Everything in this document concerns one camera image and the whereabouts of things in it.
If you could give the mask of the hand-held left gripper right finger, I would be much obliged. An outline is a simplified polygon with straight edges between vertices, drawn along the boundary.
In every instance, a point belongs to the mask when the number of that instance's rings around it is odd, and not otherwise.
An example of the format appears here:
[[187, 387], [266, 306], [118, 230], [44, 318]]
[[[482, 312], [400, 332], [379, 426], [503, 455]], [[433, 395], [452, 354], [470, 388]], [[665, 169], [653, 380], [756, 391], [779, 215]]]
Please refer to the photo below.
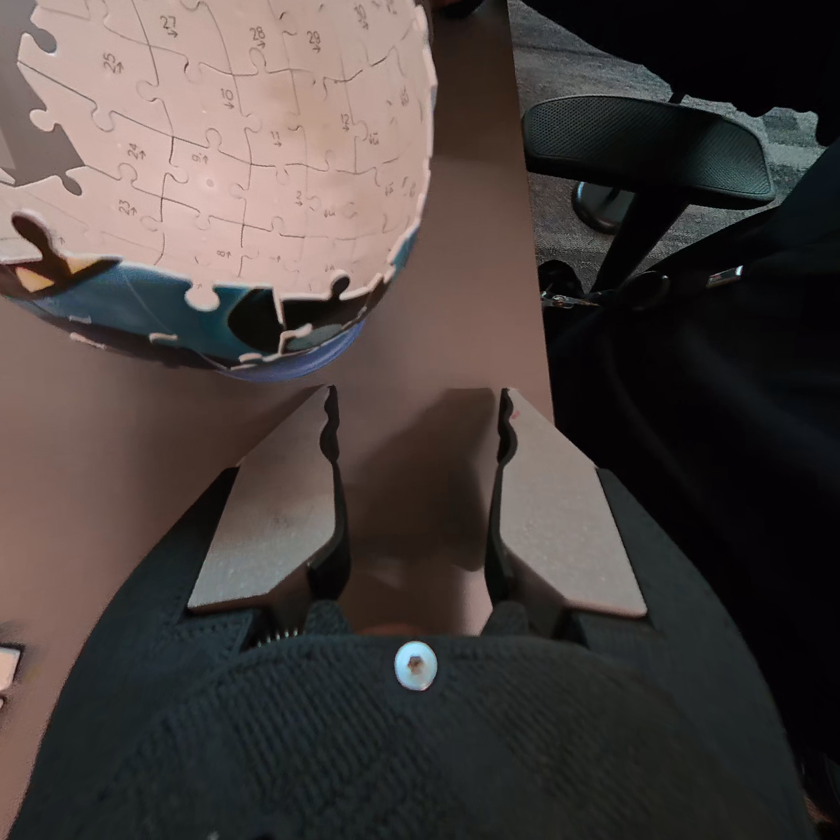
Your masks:
[[485, 580], [530, 621], [638, 620], [647, 605], [594, 463], [516, 389], [500, 393]]

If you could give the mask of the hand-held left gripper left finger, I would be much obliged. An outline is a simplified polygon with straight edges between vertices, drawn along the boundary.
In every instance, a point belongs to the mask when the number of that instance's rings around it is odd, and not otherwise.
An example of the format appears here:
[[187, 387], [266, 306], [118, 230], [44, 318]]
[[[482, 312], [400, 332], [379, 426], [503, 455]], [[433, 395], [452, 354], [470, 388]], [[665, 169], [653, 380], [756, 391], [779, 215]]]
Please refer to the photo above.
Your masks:
[[323, 385], [240, 463], [196, 578], [194, 614], [306, 614], [350, 578], [338, 390]]

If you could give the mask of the white puzzle piece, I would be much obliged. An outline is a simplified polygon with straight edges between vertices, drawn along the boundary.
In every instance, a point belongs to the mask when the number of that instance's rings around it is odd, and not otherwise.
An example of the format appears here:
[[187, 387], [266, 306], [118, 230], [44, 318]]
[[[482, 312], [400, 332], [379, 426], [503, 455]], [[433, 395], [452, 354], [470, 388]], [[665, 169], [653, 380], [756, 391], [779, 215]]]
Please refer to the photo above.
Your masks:
[[14, 691], [20, 663], [25, 647], [13, 644], [1, 644], [1, 711], [7, 705], [10, 692]]

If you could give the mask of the partly built puzzle ball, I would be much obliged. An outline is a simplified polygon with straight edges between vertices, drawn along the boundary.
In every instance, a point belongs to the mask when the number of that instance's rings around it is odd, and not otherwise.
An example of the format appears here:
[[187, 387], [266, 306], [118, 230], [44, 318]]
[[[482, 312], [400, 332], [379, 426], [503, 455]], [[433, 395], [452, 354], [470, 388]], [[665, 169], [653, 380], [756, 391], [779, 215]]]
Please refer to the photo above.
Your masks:
[[2, 2], [2, 302], [239, 380], [346, 351], [404, 269], [422, 2]]

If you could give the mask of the person's dark clothed torso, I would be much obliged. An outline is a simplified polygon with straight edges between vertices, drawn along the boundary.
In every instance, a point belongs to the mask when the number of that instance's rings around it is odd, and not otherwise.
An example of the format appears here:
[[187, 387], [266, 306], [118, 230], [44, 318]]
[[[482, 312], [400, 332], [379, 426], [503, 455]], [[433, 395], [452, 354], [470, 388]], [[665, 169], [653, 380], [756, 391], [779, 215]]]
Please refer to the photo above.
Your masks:
[[703, 573], [838, 838], [839, 141], [789, 195], [542, 309], [553, 414]]

